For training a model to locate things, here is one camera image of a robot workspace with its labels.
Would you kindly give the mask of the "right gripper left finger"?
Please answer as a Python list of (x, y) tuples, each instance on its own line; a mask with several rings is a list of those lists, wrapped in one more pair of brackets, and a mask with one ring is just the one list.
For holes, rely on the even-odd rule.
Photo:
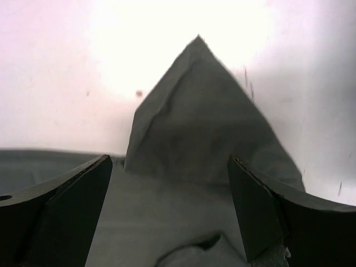
[(1, 266), (85, 266), (112, 172), (99, 156), (1, 196)]

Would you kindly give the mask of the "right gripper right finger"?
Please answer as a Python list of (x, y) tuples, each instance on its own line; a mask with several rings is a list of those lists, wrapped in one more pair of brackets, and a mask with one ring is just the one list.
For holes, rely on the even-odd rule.
[(251, 266), (354, 266), (355, 207), (297, 190), (238, 157), (231, 194)]

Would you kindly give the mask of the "dark grey t-shirt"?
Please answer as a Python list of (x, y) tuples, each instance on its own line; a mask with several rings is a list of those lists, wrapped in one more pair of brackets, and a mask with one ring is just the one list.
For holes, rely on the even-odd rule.
[[(261, 112), (201, 37), (137, 108), (112, 172), (85, 266), (244, 266), (227, 162), (237, 153), (304, 189)], [(99, 156), (1, 151), (1, 196)]]

